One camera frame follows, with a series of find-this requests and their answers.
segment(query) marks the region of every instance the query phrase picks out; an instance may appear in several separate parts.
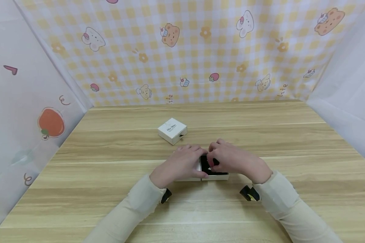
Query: hand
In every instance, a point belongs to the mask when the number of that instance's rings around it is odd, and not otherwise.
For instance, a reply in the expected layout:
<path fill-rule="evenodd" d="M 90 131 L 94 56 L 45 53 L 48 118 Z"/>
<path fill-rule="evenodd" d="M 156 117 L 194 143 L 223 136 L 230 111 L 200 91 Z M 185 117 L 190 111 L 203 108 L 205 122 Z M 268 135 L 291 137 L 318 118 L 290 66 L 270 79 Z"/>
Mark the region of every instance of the hand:
<path fill-rule="evenodd" d="M 263 159 L 227 143 L 223 139 L 219 138 L 216 142 L 212 142 L 208 151 L 207 159 L 213 172 L 243 174 L 254 184 L 266 182 L 273 174 Z M 213 159 L 217 159 L 219 165 L 214 166 Z"/>
<path fill-rule="evenodd" d="M 196 162 L 203 154 L 208 153 L 199 145 L 180 146 L 150 175 L 150 181 L 158 188 L 165 188 L 173 181 L 186 178 L 208 178 L 206 172 L 197 171 Z"/>

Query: white wall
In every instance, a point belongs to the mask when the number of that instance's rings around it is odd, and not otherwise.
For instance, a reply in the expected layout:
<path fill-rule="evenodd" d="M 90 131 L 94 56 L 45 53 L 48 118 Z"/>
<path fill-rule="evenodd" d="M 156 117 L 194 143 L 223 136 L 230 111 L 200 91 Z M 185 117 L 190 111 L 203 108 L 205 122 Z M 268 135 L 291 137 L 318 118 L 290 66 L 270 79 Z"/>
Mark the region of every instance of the white wall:
<path fill-rule="evenodd" d="M 365 158 L 365 12 L 336 49 L 307 104 Z"/>
<path fill-rule="evenodd" d="M 13 75 L 4 65 L 16 67 Z M 38 118 L 53 107 L 65 129 L 42 140 Z M 86 111 L 11 0 L 0 1 L 0 223 Z"/>

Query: orange flower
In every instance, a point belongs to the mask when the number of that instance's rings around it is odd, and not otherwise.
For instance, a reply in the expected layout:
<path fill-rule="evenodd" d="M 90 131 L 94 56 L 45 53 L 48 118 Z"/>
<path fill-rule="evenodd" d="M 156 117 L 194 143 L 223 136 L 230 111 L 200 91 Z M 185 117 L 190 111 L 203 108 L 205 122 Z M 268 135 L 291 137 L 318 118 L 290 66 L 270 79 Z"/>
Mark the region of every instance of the orange flower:
<path fill-rule="evenodd" d="M 118 80 L 118 77 L 116 76 L 116 74 L 113 74 L 113 73 L 110 73 L 108 78 L 111 82 L 116 82 L 116 80 Z"/>
<path fill-rule="evenodd" d="M 201 32 L 200 32 L 200 36 L 202 36 L 204 39 L 207 39 L 208 37 L 211 36 L 211 29 L 209 27 L 202 27 L 201 28 Z"/>
<path fill-rule="evenodd" d="M 66 51 L 66 49 L 60 43 L 53 43 L 51 44 L 51 47 L 55 53 L 63 54 Z"/>
<path fill-rule="evenodd" d="M 143 63 L 149 61 L 149 58 L 147 57 L 146 53 L 139 53 L 139 61 Z"/>
<path fill-rule="evenodd" d="M 237 66 L 237 72 L 243 72 L 246 70 L 246 66 L 242 64 L 241 66 Z"/>
<path fill-rule="evenodd" d="M 280 46 L 278 46 L 278 50 L 281 52 L 281 53 L 283 53 L 283 52 L 285 52 L 285 51 L 287 51 L 288 50 L 288 46 L 289 46 L 289 44 L 288 43 L 280 43 Z"/>

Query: orange fruit print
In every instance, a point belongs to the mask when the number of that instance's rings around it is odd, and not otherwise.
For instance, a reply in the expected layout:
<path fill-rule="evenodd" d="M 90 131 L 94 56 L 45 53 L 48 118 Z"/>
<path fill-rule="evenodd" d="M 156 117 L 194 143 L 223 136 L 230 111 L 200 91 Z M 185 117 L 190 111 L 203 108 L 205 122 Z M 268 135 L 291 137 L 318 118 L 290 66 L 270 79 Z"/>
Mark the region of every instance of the orange fruit print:
<path fill-rule="evenodd" d="M 52 107 L 46 107 L 42 110 L 38 118 L 38 125 L 41 129 L 43 140 L 47 140 L 50 137 L 57 138 L 65 131 L 62 115 Z"/>

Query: person's left hand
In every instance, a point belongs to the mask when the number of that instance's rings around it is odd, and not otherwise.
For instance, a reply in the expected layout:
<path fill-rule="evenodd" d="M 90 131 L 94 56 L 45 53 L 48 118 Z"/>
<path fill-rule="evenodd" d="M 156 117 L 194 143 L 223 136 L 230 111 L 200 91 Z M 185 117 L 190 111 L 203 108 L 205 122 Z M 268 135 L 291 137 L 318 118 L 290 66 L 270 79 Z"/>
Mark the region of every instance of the person's left hand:
<path fill-rule="evenodd" d="M 150 174 L 150 181 L 158 188 L 165 188 L 173 181 L 186 178 L 208 178 L 208 174 L 197 171 L 196 161 L 208 151 L 199 145 L 180 146 Z"/>

